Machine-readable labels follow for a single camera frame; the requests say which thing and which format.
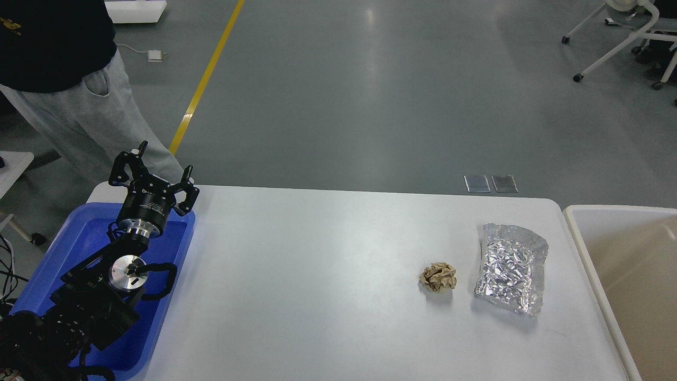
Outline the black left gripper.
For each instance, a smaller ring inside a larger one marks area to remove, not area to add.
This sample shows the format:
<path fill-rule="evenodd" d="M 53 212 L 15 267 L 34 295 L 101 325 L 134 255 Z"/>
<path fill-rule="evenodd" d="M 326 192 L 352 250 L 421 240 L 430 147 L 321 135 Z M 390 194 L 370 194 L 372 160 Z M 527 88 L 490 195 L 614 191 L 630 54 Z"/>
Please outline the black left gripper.
<path fill-rule="evenodd" d="M 172 209 L 184 216 L 193 210 L 200 189 L 194 184 L 193 166 L 184 169 L 181 180 L 176 184 L 161 178 L 150 177 L 142 157 L 148 141 L 142 141 L 138 149 L 123 151 L 114 159 L 108 184 L 126 188 L 126 198 L 116 218 L 121 229 L 148 231 L 150 238 L 162 236 Z M 185 197 L 177 202 L 176 195 Z"/>

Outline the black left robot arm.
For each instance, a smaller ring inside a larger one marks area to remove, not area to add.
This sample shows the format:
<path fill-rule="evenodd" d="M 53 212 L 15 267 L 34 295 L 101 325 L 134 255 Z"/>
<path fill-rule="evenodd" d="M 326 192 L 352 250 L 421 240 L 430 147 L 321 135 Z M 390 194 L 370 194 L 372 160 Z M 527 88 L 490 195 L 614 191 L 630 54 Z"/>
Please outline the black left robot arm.
<path fill-rule="evenodd" d="M 88 366 L 92 347 L 104 350 L 140 319 L 139 301 L 168 296 L 179 273 L 170 262 L 142 259 L 154 238 L 162 236 L 171 212 L 184 216 L 200 194 L 193 166 L 176 184 L 151 174 L 142 157 L 143 141 L 118 154 L 108 183 L 126 188 L 120 212 L 109 226 L 109 243 L 61 275 L 61 286 L 42 315 L 23 310 L 2 319 L 2 379 L 114 380 L 103 366 Z"/>

